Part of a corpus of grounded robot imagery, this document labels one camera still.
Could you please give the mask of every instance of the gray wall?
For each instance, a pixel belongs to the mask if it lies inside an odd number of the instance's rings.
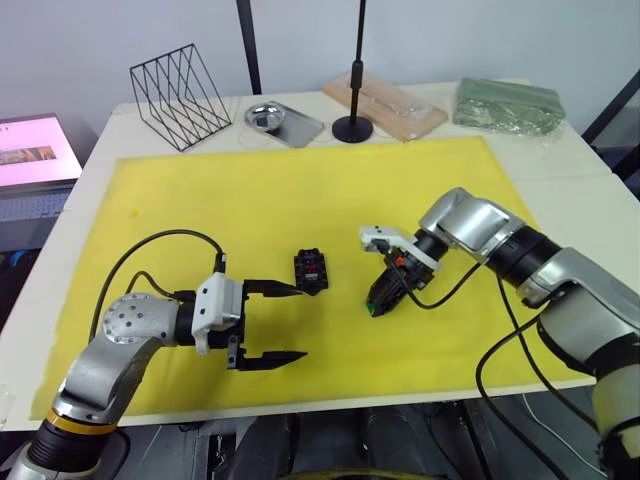
[[[265,93],[348,71],[357,0],[253,0]],[[398,84],[528,77],[582,131],[640,63],[638,0],[370,0],[366,68]],[[194,41],[224,95],[251,92],[233,0],[0,0],[0,117],[57,112],[86,156],[128,67]]]

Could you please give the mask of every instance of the orange ring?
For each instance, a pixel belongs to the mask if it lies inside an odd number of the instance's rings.
[[[115,424],[111,425],[87,425],[85,423],[76,423],[73,420],[63,418],[53,409],[47,413],[47,421],[56,428],[66,432],[76,433],[78,435],[105,435],[116,429]]]

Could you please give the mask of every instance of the small black object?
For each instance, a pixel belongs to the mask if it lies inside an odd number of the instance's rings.
[[[364,117],[358,116],[358,92],[362,87],[362,72],[364,71],[364,64],[362,63],[362,32],[364,30],[364,10],[366,5],[366,0],[360,0],[356,59],[351,65],[351,113],[347,117],[336,120],[331,128],[333,136],[346,143],[364,142],[373,133],[371,122]]]
[[[299,250],[293,258],[296,273],[296,286],[309,295],[316,295],[320,290],[329,288],[327,266],[324,255],[317,248]]]
[[[133,66],[129,73],[140,118],[179,152],[231,125],[193,43]]]

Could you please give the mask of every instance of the green cloth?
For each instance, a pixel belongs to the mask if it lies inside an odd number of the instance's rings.
[[[464,78],[458,87],[453,123],[540,136],[555,130],[565,116],[555,90]]]

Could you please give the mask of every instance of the black pole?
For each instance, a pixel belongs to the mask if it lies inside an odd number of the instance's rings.
[[[360,14],[358,19],[358,40],[356,44],[356,59],[351,64],[351,113],[333,123],[333,136],[347,143],[360,143],[368,139],[373,133],[373,125],[364,117],[358,116],[358,94],[362,87],[362,37],[364,33],[364,11],[367,0],[360,0]]]
[[[242,30],[244,53],[247,56],[247,67],[249,67],[249,78],[251,78],[251,90],[253,90],[254,95],[260,95],[262,86],[260,85],[260,71],[258,70],[258,51],[253,29],[253,17],[251,15],[251,0],[236,0],[236,6],[238,7],[240,29]]]

